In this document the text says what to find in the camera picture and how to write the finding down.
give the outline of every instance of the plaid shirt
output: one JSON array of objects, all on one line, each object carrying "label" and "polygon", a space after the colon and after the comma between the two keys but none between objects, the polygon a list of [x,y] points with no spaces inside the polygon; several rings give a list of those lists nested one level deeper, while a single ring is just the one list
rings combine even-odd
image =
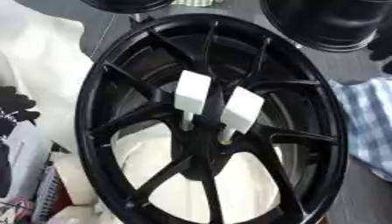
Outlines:
[{"label": "plaid shirt", "polygon": [[350,154],[392,181],[392,79],[330,84],[347,114]]},{"label": "plaid shirt", "polygon": [[223,0],[176,0],[173,4],[183,4],[194,7],[207,7],[213,3],[221,3]]}]

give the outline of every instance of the rim lip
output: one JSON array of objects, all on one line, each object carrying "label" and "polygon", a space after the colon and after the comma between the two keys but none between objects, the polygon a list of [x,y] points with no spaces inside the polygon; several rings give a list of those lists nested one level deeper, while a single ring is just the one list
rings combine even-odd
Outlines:
[{"label": "rim lip", "polygon": [[102,11],[109,11],[109,12],[121,13],[121,14],[133,14],[133,13],[141,13],[147,11],[156,11],[174,2],[174,0],[157,0],[155,3],[151,3],[151,4],[133,4],[133,3],[115,4],[115,3],[103,3],[102,1],[99,0],[81,0],[81,1],[85,4],[88,4],[89,6],[92,6]]},{"label": "rim lip", "polygon": [[121,199],[119,193],[111,184],[108,184],[109,177],[105,176],[104,170],[102,169],[102,167],[100,167],[99,163],[97,163],[98,157],[96,156],[96,153],[93,150],[90,150],[94,149],[95,147],[92,139],[88,137],[86,129],[88,128],[89,123],[91,123],[92,117],[90,116],[90,114],[86,113],[86,111],[92,111],[94,104],[94,97],[92,96],[92,93],[96,91],[96,89],[98,88],[98,84],[100,83],[100,75],[97,75],[97,73],[101,70],[102,63],[116,50],[118,50],[119,48],[123,49],[124,45],[128,43],[128,40],[139,36],[141,33],[143,33],[146,29],[150,27],[165,25],[172,22],[175,23],[175,21],[181,21],[182,18],[189,20],[198,19],[200,17],[209,17],[209,19],[226,21],[232,20],[234,22],[240,22],[248,26],[253,25],[259,30],[263,29],[263,32],[268,33],[271,37],[273,37],[275,41],[278,42],[278,45],[281,46],[281,49],[284,49],[285,53],[292,61],[299,63],[299,67],[304,70],[304,73],[317,78],[317,80],[321,83],[323,87],[323,92],[326,96],[325,100],[328,101],[331,107],[331,111],[329,113],[332,113],[332,117],[336,121],[335,129],[337,130],[337,148],[339,148],[339,151],[336,152],[336,169],[334,170],[334,173],[331,176],[331,180],[327,186],[329,189],[328,194],[324,195],[323,199],[320,200],[318,206],[311,213],[307,213],[304,219],[299,222],[301,224],[317,223],[322,219],[326,210],[329,209],[329,207],[335,200],[339,189],[342,186],[343,178],[345,176],[347,168],[347,131],[346,125],[344,124],[344,116],[340,104],[338,103],[338,100],[335,97],[333,91],[331,90],[327,81],[321,75],[319,70],[298,49],[296,49],[295,46],[291,45],[283,38],[277,36],[275,33],[268,31],[265,28],[262,28],[261,26],[251,24],[250,22],[233,17],[226,17],[214,14],[185,14],[160,18],[142,25],[135,31],[129,31],[123,34],[108,48],[108,50],[105,51],[105,53],[98,59],[98,61],[94,63],[80,90],[80,95],[75,111],[75,133],[77,143],[79,145],[81,163],[83,165],[85,173],[87,174],[88,179],[90,180],[92,186],[97,191],[102,201],[119,219],[127,221],[128,223],[154,223],[151,220],[147,220],[147,217],[142,216],[142,214],[139,212],[125,210],[122,204],[118,203]]},{"label": "rim lip", "polygon": [[328,44],[326,42],[314,41],[311,38],[306,38],[302,35],[298,35],[292,32],[286,31],[284,25],[279,21],[279,19],[275,16],[275,14],[270,10],[268,5],[268,0],[260,0],[260,5],[262,8],[262,12],[265,17],[269,20],[269,22],[277,28],[284,36],[298,42],[300,45],[308,46],[312,49],[330,52],[330,53],[350,53],[353,51],[360,50],[363,47],[366,47],[372,40],[375,38],[376,31],[370,33],[366,38],[362,41],[358,41],[357,43],[347,45],[342,43],[341,45]]}]

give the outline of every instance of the white cloth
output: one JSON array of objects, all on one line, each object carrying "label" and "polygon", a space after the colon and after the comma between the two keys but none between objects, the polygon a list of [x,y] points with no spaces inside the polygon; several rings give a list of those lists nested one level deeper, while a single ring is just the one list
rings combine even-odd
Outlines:
[{"label": "white cloth", "polygon": [[37,101],[38,129],[71,151],[77,95],[92,61],[81,52],[80,22],[50,17],[14,0],[0,1],[0,85]]}]

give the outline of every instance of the white foam block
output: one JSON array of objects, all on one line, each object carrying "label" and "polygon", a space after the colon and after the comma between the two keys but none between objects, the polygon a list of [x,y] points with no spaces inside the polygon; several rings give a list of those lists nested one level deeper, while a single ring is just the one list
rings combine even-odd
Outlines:
[{"label": "white foam block", "polygon": [[211,85],[211,77],[183,71],[179,78],[174,107],[195,115],[201,115]]},{"label": "white foam block", "polygon": [[220,120],[230,129],[246,134],[256,121],[264,99],[243,87],[237,87],[223,110]]}]

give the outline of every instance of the spoked wheel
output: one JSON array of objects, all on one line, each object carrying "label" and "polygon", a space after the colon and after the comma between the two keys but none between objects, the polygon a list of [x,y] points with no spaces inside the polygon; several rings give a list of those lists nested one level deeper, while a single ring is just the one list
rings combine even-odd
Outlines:
[{"label": "spoked wheel", "polygon": [[[173,107],[172,92],[183,70],[213,78],[205,110],[190,131],[180,128],[182,114]],[[236,134],[224,145],[217,137],[223,127],[220,115],[236,86],[266,103],[249,133]],[[170,132],[171,160],[134,184],[117,163],[113,141],[157,123]],[[88,178],[125,223],[317,223],[333,203],[347,163],[340,106],[314,65],[272,32],[218,15],[165,17],[119,38],[83,84],[76,133]],[[230,178],[225,172],[240,169],[227,171],[227,166],[241,153],[265,167],[279,194],[270,191],[277,206],[252,208],[254,216],[244,215],[243,220],[232,218],[230,207],[246,210],[248,205],[224,202],[231,194],[250,190],[224,193],[217,184],[220,176]],[[154,149],[149,155],[160,154]],[[151,201],[174,177],[204,190],[200,197],[206,200],[207,217],[185,217]],[[233,181],[235,186],[241,183]],[[181,195],[165,197],[175,204]]]}]

